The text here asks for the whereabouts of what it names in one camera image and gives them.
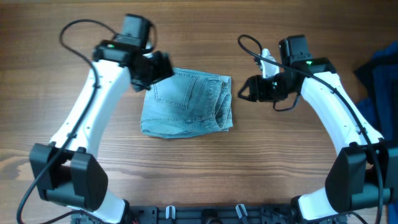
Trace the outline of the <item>light blue denim shorts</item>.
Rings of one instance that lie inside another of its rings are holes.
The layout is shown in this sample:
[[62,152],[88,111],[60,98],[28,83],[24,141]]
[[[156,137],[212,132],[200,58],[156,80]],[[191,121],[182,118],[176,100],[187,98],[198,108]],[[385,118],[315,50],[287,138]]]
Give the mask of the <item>light blue denim shorts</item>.
[[141,132],[148,136],[192,138],[233,127],[231,77],[174,68],[174,75],[146,92]]

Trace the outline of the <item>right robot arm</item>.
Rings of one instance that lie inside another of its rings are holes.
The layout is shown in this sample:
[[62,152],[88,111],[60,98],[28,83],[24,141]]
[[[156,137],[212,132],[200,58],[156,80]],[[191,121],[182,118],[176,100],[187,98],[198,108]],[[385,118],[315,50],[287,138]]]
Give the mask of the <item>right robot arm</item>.
[[329,59],[315,58],[305,36],[290,36],[279,42],[281,61],[267,49],[253,54],[261,69],[247,79],[240,98],[251,102],[285,100],[291,93],[303,98],[316,112],[336,151],[336,160],[322,188],[294,197],[280,211],[288,223],[343,221],[364,208],[397,201],[397,142],[385,139],[359,112],[345,92]]

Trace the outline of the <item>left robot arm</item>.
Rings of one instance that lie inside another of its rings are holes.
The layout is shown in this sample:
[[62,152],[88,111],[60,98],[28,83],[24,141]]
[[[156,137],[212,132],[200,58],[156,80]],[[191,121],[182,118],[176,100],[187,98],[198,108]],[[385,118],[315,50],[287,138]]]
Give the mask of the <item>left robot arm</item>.
[[93,50],[88,78],[61,128],[48,144],[35,144],[29,161],[34,174],[31,190],[47,202],[68,207],[87,222],[133,223],[128,201],[108,188],[108,176],[97,161],[108,120],[122,97],[173,75],[166,53],[156,50],[155,25],[127,14],[121,32]]

